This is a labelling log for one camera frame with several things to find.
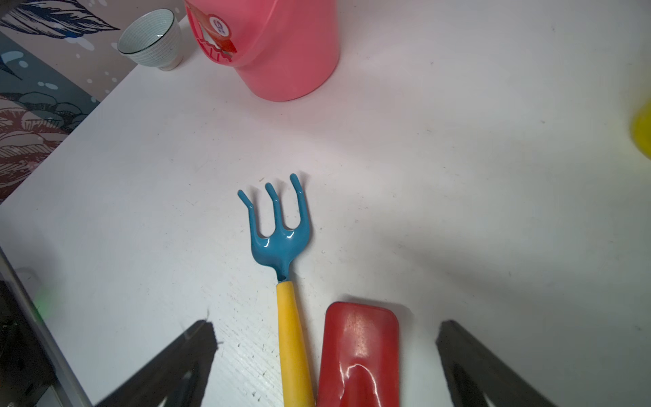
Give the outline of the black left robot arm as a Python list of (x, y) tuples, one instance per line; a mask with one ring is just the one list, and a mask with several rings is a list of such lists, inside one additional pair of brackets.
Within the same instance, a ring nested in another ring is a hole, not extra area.
[(1, 255), (1, 405), (90, 406), (41, 315)]

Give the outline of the yellow spray bottle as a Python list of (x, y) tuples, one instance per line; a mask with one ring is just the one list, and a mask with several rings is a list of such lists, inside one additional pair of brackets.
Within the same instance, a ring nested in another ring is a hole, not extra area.
[(637, 112), (631, 125), (632, 142), (647, 158), (651, 159), (651, 102)]

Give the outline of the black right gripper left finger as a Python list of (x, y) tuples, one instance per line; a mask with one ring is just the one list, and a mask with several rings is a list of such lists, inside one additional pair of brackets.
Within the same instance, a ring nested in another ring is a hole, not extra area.
[(199, 320), (100, 406), (200, 406), (218, 349), (211, 322)]

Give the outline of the blue hand fork yellow handle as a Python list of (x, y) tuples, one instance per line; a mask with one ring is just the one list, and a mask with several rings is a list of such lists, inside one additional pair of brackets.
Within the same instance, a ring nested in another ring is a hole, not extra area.
[(279, 357), (283, 403), (286, 406), (314, 406), (315, 395), (310, 376), (310, 363), (299, 315), (295, 288), (291, 279), (291, 264), (308, 246), (311, 221), (305, 193), (296, 174), (291, 174), (298, 201), (300, 222), (294, 229), (284, 226), (281, 201), (272, 184), (265, 185), (274, 211), (275, 230), (268, 237), (261, 237), (253, 202), (240, 190), (237, 196), (248, 210), (251, 252), (261, 266), (272, 268), (276, 273), (276, 300)]

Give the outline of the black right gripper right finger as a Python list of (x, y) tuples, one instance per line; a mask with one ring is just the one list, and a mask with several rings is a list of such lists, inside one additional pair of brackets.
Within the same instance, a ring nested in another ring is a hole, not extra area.
[(437, 336), (454, 406), (552, 406), (458, 322), (442, 322)]

